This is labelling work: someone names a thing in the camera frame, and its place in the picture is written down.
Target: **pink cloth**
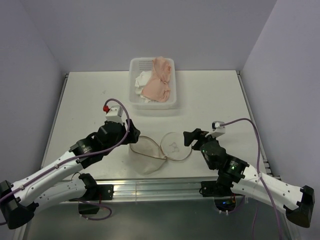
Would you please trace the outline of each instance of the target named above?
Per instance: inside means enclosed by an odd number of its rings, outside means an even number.
[[[171,65],[168,60],[160,56],[152,60],[152,74],[142,90],[142,95],[158,102],[166,102],[170,97]]]

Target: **black bracket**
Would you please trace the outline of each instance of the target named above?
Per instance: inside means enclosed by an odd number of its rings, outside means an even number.
[[[91,200],[94,200],[94,201],[112,200],[113,196],[114,196],[114,186],[112,184],[98,184],[96,188],[96,194],[92,197]]]
[[[225,197],[232,196],[229,187],[217,184],[217,181],[202,181],[199,193],[205,197]]]
[[[303,228],[310,228],[311,217],[314,211],[315,205],[315,191],[312,187],[305,185],[300,189],[302,192],[301,202],[297,202],[298,208],[291,210],[285,205],[286,218]]]

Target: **cable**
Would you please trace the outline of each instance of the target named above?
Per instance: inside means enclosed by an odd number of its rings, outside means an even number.
[[[254,124],[254,122],[248,118],[239,118],[239,119],[236,119],[234,121],[230,121],[230,122],[227,122],[227,123],[222,123],[220,124],[221,127],[225,127],[225,126],[228,126],[230,124],[234,124],[234,123],[237,123],[237,122],[240,122],[240,121],[248,121],[249,123],[251,123],[252,127],[253,127],[253,130],[254,130],[254,134],[255,134],[255,138],[256,138],[256,141],[257,141],[257,144],[258,144],[258,154],[257,154],[257,161],[256,161],[256,171],[258,174],[260,174],[260,149],[261,149],[261,146],[260,146],[260,138],[259,138],[259,133],[258,133],[258,129],[256,127],[256,125]],[[275,201],[271,195],[271,192],[268,188],[268,186],[266,185],[265,181],[263,180],[262,176],[260,177],[260,180],[265,188],[265,191],[267,192],[269,198],[270,198],[270,201],[271,201],[271,204],[273,206],[273,209],[274,209],[274,213],[275,213],[275,218],[276,218],[276,223],[277,223],[277,226],[278,226],[278,234],[279,234],[279,240],[282,240],[282,230],[281,230],[281,224],[280,224],[280,218],[279,218],[279,214],[278,214],[278,211],[277,211],[277,207],[276,207],[276,204],[275,204]]]
[[[245,200],[245,196],[243,196],[243,197],[241,198],[241,201],[240,201],[240,203],[239,203],[238,206],[237,206],[237,203],[236,203],[234,209],[231,210],[231,211],[228,211],[228,214],[236,213],[236,212],[244,205],[244,203],[245,203],[244,200]]]
[[[202,187],[199,189],[199,193],[203,196],[204,194],[201,192]]]
[[[72,179],[74,178],[74,176],[75,176],[76,174],[80,174],[80,175],[81,175],[81,173],[77,171],[76,173],[74,173],[74,174],[72,175],[71,181],[72,181]]]
[[[252,235],[253,240],[255,240],[255,225],[256,225],[258,210],[259,210],[259,202],[257,201],[256,202],[256,210],[255,210],[255,214],[254,214],[253,222],[252,222],[252,230],[251,230],[251,235]]]
[[[96,207],[102,207],[102,208],[106,208],[106,209],[109,210],[109,214],[107,216],[104,216],[104,217],[101,217],[101,218],[93,218],[93,217],[88,217],[86,215],[81,215],[81,217],[83,217],[85,219],[88,219],[88,220],[91,220],[91,221],[101,221],[101,220],[108,219],[112,214],[111,208],[108,207],[107,205],[100,204],[100,203],[95,203],[95,202],[90,202],[90,201],[84,201],[84,200],[81,200],[79,198],[75,198],[75,200],[77,200],[77,201],[79,201],[81,203],[84,203],[84,204],[89,204],[89,205],[93,205],[93,206],[96,206]]]
[[[129,113],[127,111],[127,109],[125,108],[125,106],[117,99],[115,98],[110,98],[108,99],[107,101],[105,101],[104,105],[103,106],[106,106],[109,102],[116,102],[118,103],[122,108],[123,108],[123,111],[126,115],[126,119],[127,119],[127,129],[126,129],[126,132],[123,136],[123,138],[114,146],[112,147],[109,147],[107,149],[104,149],[104,150],[101,150],[101,151],[95,151],[95,152],[91,152],[91,153],[85,153],[85,154],[82,154],[82,155],[78,155],[78,156],[73,156],[73,157],[70,157],[62,162],[59,162],[57,164],[58,167],[61,167],[62,165],[72,161],[72,160],[76,160],[76,159],[80,159],[80,158],[86,158],[86,157],[91,157],[91,156],[95,156],[95,155],[99,155],[99,154],[104,154],[104,153],[107,153],[107,152],[110,152],[111,150],[115,149],[116,147],[120,146],[124,140],[127,138],[128,134],[129,134],[129,129],[130,129],[130,117],[129,117]],[[46,171],[42,172],[41,174],[39,174],[38,176],[36,176],[35,178],[31,179],[30,181],[26,182],[23,187],[27,187],[29,186],[30,184],[34,183],[35,181],[39,180],[40,178],[42,178],[43,176],[47,175],[48,173],[52,172],[53,170],[57,169],[55,166],[51,167],[51,168],[48,168]],[[12,192],[8,193],[7,195],[3,196],[2,198],[0,198],[0,204],[6,200],[7,198],[9,198],[10,196],[16,194],[17,192],[19,192],[21,190],[21,188],[17,188],[15,190],[13,190]]]

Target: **beige fabric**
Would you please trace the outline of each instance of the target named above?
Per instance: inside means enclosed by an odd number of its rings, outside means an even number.
[[[151,100],[166,102],[170,97],[168,82],[171,77],[171,65],[164,57],[152,60],[152,75],[142,90],[142,95]]]
[[[153,173],[167,160],[159,145],[147,136],[139,136],[137,143],[129,144],[129,157],[133,169],[142,175]]]

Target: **white cloth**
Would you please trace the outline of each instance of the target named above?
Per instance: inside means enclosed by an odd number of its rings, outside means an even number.
[[[141,94],[142,89],[144,89],[145,85],[148,83],[150,77],[151,77],[152,71],[143,71],[140,73],[140,75],[135,79],[135,94],[140,95],[142,99],[145,99],[145,102],[148,103],[151,101],[151,99],[143,96]]]

